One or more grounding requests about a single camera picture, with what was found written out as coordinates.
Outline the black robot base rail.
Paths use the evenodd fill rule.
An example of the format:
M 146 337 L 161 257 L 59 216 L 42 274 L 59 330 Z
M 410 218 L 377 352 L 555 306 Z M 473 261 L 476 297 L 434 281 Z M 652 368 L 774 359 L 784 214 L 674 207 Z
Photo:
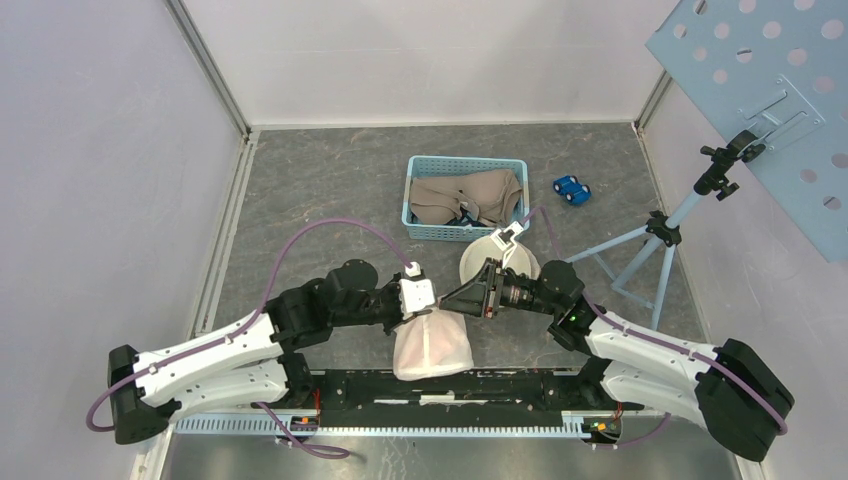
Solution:
M 389 370 L 330 369 L 298 384 L 277 408 L 315 409 L 327 427 L 554 427 L 565 411 L 639 411 L 568 369 L 474 369 L 402 381 Z

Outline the white mesh laundry bag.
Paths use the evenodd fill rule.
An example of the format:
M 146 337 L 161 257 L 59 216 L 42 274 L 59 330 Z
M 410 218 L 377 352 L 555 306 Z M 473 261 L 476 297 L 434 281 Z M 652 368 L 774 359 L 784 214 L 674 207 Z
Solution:
M 401 381 L 461 373 L 474 367 L 465 317 L 436 309 L 395 330 L 392 371 Z

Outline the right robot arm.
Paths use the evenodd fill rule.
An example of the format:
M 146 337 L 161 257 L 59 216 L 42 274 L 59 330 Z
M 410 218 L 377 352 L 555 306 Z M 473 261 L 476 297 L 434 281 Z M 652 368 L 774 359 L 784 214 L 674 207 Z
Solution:
M 591 408 L 614 400 L 684 418 L 751 461 L 788 431 L 794 397 L 751 346 L 683 340 L 627 321 L 591 301 L 568 262 L 549 261 L 530 278 L 487 259 L 439 305 L 482 318 L 504 308 L 550 316 L 554 340 L 589 358 L 577 392 Z

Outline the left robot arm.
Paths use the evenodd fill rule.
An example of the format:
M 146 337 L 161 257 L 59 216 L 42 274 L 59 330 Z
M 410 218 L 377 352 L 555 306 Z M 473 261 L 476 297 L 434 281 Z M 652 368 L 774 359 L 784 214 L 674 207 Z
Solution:
M 302 349 L 328 341 L 341 327 L 381 325 L 391 333 L 423 308 L 411 298 L 423 277 L 413 264 L 379 286 L 371 264 L 349 260 L 203 337 L 156 351 L 113 349 L 109 405 L 116 443 L 140 443 L 209 410 L 317 406 L 320 395 Z

